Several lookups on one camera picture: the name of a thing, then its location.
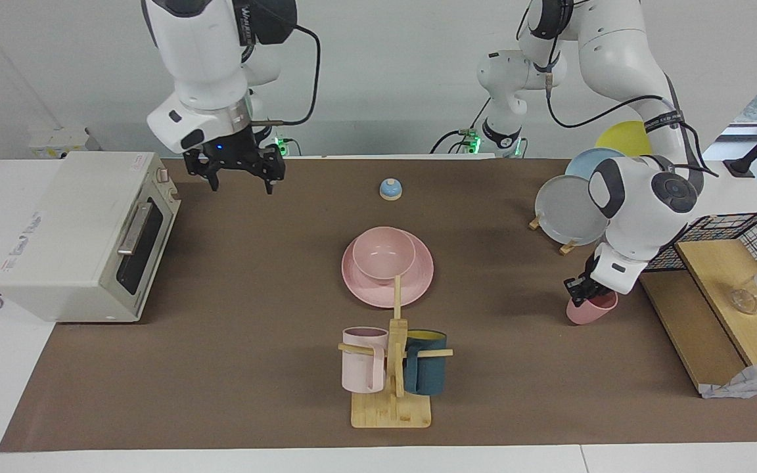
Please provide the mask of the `cream toaster oven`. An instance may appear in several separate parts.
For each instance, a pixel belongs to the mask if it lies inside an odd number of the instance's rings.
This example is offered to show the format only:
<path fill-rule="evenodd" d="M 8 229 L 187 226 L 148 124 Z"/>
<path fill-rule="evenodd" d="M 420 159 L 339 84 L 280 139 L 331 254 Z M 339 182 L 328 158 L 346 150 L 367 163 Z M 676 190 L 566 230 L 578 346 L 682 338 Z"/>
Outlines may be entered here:
<path fill-rule="evenodd" d="M 152 152 L 72 152 L 0 266 L 0 293 L 54 323 L 135 323 L 180 198 Z"/>

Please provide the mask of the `yellow plate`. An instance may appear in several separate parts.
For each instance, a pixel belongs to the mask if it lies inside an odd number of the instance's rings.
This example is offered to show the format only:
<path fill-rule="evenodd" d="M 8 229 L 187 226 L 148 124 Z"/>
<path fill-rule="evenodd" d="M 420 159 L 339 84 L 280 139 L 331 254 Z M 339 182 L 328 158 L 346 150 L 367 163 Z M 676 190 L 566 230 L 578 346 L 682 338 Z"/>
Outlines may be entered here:
<path fill-rule="evenodd" d="M 612 125 L 595 141 L 597 148 L 610 148 L 625 156 L 642 156 L 654 152 L 642 121 L 628 120 Z"/>

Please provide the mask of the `light blue plate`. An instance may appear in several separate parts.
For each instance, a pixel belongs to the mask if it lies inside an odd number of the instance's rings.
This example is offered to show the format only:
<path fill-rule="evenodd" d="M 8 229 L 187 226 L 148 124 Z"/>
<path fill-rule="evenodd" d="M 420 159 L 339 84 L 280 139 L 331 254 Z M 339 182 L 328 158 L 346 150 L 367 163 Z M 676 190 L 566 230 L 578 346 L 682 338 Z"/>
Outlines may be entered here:
<path fill-rule="evenodd" d="M 584 150 L 570 160 L 564 174 L 580 177 L 580 179 L 590 180 L 595 168 L 604 160 L 612 158 L 625 158 L 625 154 L 607 147 L 595 147 Z"/>

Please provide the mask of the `white wall socket box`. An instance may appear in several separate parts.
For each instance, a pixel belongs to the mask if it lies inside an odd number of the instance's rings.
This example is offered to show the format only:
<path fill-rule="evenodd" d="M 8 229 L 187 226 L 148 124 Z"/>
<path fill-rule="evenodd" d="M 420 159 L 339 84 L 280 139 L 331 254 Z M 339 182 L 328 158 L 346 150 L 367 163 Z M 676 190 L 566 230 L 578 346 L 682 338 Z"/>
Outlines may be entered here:
<path fill-rule="evenodd" d="M 34 158 L 61 159 L 71 152 L 92 152 L 97 143 L 86 129 L 61 128 L 54 131 L 34 131 L 29 140 Z"/>

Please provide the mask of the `pink bowl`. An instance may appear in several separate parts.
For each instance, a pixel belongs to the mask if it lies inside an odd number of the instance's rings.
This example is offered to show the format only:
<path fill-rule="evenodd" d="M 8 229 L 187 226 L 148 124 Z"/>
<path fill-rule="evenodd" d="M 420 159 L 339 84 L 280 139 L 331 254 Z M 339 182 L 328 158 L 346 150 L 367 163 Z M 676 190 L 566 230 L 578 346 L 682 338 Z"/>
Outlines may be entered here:
<path fill-rule="evenodd" d="M 395 227 L 373 227 L 354 239 L 352 257 L 357 269 L 376 281 L 390 281 L 408 272 L 417 248 L 412 238 Z"/>

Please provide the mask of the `wooden two-tier shelf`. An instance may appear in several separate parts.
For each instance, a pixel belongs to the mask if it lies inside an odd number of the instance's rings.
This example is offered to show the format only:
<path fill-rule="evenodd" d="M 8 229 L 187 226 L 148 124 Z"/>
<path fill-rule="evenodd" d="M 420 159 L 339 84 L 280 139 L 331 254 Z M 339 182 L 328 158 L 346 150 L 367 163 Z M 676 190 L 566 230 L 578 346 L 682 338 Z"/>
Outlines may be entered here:
<path fill-rule="evenodd" d="M 641 284 L 696 390 L 726 384 L 757 363 L 757 314 L 729 297 L 757 274 L 757 261 L 739 240 L 682 242 L 676 251 L 686 269 L 643 273 Z"/>

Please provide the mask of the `brown table mat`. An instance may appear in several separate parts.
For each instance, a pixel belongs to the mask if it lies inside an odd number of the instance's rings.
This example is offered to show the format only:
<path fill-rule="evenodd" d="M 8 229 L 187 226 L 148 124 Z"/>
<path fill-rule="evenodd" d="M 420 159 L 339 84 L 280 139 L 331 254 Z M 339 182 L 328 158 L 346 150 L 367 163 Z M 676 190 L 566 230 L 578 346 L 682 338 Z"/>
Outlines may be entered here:
<path fill-rule="evenodd" d="M 757 442 L 757 396 L 697 395 L 644 292 L 571 325 L 560 256 L 528 230 L 560 160 L 292 160 L 265 195 L 212 192 L 170 162 L 181 209 L 141 323 L 54 327 L 0 452 Z M 402 183 L 383 200 L 384 179 Z M 355 429 L 346 327 L 387 327 L 340 260 L 371 227 L 426 243 L 432 285 L 402 309 L 454 350 L 424 429 Z"/>

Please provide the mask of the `wooden plate rack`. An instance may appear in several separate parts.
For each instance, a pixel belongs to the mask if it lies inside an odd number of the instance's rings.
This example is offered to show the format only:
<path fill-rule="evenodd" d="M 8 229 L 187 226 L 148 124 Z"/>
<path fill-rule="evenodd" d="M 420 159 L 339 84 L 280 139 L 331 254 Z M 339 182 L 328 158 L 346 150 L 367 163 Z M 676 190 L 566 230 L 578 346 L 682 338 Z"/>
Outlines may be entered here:
<path fill-rule="evenodd" d="M 531 231 L 542 230 L 553 242 L 559 245 L 558 253 L 562 256 L 568 255 L 573 251 L 576 244 L 576 237 L 570 236 L 559 228 L 559 226 L 544 213 L 538 213 L 529 222 L 528 228 Z"/>

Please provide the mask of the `wooden mug tree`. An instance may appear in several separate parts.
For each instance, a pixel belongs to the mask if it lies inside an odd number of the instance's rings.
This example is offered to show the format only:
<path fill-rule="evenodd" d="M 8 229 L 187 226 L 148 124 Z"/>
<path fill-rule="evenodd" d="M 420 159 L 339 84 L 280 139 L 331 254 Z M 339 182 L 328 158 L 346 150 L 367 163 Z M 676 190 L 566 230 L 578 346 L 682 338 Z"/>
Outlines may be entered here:
<path fill-rule="evenodd" d="M 384 350 L 347 342 L 338 344 L 343 353 L 370 355 L 372 362 L 380 361 L 384 375 L 380 392 L 352 394 L 350 423 L 354 428 L 428 428 L 432 425 L 430 396 L 411 394 L 403 388 L 408 320 L 401 316 L 401 275 L 394 276 L 393 318 L 388 331 L 388 347 Z"/>

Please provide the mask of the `dark teal mug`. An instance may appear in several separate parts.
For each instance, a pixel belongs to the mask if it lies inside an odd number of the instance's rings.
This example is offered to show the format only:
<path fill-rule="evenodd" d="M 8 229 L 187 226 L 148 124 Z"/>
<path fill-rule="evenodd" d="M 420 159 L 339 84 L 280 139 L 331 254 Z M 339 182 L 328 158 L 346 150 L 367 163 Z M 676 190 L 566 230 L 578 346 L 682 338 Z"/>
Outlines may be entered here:
<path fill-rule="evenodd" d="M 447 335 L 439 330 L 408 330 L 403 360 L 403 388 L 415 395 L 434 396 L 444 392 L 445 357 L 425 357 L 424 351 L 447 348 Z"/>

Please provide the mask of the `pink tumbler cup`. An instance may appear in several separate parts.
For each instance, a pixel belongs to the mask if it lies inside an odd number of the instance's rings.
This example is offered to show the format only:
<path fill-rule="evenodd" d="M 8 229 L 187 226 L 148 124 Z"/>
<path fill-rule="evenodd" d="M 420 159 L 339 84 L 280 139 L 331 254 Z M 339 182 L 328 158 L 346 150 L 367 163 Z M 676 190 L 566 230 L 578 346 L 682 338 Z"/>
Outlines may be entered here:
<path fill-rule="evenodd" d="M 571 323 L 586 325 L 600 319 L 617 305 L 618 293 L 614 291 L 606 294 L 606 303 L 604 305 L 592 305 L 592 303 L 588 303 L 585 300 L 580 307 L 576 307 L 570 300 L 566 306 L 566 317 L 568 317 Z"/>

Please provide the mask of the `clear glass cup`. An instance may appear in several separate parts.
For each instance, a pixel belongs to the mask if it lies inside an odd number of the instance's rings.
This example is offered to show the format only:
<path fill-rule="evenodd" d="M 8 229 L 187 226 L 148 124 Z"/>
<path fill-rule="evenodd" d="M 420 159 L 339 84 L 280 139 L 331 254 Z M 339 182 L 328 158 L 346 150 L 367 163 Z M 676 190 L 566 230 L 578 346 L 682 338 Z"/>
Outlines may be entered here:
<path fill-rule="evenodd" d="M 738 311 L 747 315 L 757 314 L 757 284 L 754 277 L 734 286 L 729 297 Z"/>

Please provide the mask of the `pink speckled plate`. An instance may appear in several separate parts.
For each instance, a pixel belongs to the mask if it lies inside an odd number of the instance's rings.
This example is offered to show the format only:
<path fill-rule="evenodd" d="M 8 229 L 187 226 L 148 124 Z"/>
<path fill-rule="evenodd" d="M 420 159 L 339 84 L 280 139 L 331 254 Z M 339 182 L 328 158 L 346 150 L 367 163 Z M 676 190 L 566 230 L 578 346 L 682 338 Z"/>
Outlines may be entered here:
<path fill-rule="evenodd" d="M 401 304 L 416 302 L 432 286 L 434 261 L 424 242 L 409 231 L 403 230 L 417 249 L 417 258 L 411 269 L 401 276 Z M 354 261 L 352 240 L 346 247 L 340 264 L 340 272 L 346 288 L 361 302 L 379 308 L 394 307 L 394 285 L 392 281 L 375 281 L 364 275 Z"/>

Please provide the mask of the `grey plate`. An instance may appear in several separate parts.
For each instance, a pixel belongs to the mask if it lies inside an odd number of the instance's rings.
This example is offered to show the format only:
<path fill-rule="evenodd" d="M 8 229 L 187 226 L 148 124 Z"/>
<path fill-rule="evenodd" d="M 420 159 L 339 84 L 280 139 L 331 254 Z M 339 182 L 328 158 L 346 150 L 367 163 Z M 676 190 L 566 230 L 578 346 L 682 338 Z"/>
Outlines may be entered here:
<path fill-rule="evenodd" d="M 589 196 L 589 181 L 574 175 L 556 176 L 544 183 L 534 211 L 544 233 L 559 244 L 591 244 L 602 237 L 608 224 Z"/>

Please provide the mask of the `pale pink mug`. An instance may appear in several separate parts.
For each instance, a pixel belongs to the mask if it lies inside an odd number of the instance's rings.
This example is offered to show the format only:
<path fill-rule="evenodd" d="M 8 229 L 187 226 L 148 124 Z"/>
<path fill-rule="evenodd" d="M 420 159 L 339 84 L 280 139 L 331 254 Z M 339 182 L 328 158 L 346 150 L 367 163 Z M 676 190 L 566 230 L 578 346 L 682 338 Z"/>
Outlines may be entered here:
<path fill-rule="evenodd" d="M 343 344 L 372 348 L 369 354 L 342 351 L 342 387 L 352 393 L 381 392 L 386 380 L 386 351 L 390 333 L 381 327 L 348 327 Z"/>

